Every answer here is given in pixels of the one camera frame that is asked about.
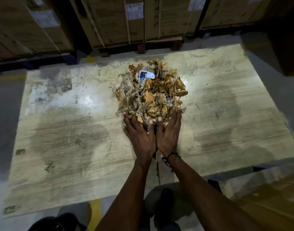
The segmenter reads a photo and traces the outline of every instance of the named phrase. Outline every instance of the black shoe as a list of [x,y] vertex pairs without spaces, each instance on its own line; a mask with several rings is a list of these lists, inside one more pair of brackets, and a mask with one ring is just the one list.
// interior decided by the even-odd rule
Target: black shoe
[[180,230],[179,225],[171,220],[173,205],[174,194],[172,190],[168,188],[163,189],[154,215],[154,222],[160,230],[168,226],[175,227],[174,230]]

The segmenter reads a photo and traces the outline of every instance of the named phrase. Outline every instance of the finger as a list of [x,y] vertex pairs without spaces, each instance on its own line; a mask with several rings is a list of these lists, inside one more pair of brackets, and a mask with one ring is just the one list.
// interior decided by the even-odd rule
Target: finger
[[134,127],[132,126],[132,124],[128,118],[127,112],[124,113],[124,123],[126,124],[128,132],[135,131]]
[[130,133],[125,126],[124,126],[124,132],[126,133],[126,136],[130,139]]
[[135,113],[132,114],[131,122],[135,129],[139,130],[141,128],[141,125],[139,124]]
[[173,111],[172,111],[172,116],[171,116],[171,118],[170,118],[170,120],[169,120],[169,122],[168,122],[166,128],[167,128],[167,129],[171,129],[171,128],[175,125],[175,123],[176,123],[176,119],[177,119],[176,110],[173,109]]
[[158,117],[157,139],[162,139],[163,135],[163,119],[162,117]]
[[149,140],[154,140],[154,126],[153,126],[153,121],[150,120],[148,124],[148,132],[149,132]]
[[175,127],[180,129],[180,126],[181,126],[181,110],[178,109],[177,110],[177,119],[176,119]]

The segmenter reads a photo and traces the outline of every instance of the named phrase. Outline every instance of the pile of crumpled paper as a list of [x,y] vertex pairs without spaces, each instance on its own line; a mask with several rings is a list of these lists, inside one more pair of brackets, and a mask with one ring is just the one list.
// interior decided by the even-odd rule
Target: pile of crumpled paper
[[149,66],[129,65],[130,72],[120,74],[113,88],[119,100],[117,114],[127,111],[129,118],[133,113],[146,128],[150,119],[163,118],[167,125],[174,107],[185,112],[180,97],[187,95],[185,85],[177,76],[177,70],[166,70],[166,63],[158,59],[149,62]]

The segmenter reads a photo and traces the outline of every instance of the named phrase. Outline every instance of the wooden pallet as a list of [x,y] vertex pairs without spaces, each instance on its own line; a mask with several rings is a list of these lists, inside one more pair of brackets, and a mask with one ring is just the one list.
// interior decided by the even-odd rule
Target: wooden pallet
[[179,37],[171,37],[160,40],[147,41],[145,43],[130,44],[114,48],[99,49],[101,57],[109,57],[112,54],[136,51],[137,54],[145,54],[150,49],[171,48],[172,51],[178,51],[183,45],[183,39]]
[[76,65],[76,53],[59,53],[33,56],[29,58],[12,59],[0,62],[0,72],[15,69],[39,69],[40,66],[66,63],[67,65]]

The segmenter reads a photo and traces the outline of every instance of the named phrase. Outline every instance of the wooden board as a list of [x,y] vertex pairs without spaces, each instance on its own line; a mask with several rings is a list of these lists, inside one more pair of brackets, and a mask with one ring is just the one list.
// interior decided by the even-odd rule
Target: wooden board
[[[201,175],[294,157],[294,139],[241,45],[29,71],[5,216],[117,194],[134,153],[112,93],[132,63],[176,68],[188,95],[179,152]],[[146,187],[177,181],[152,164]]]

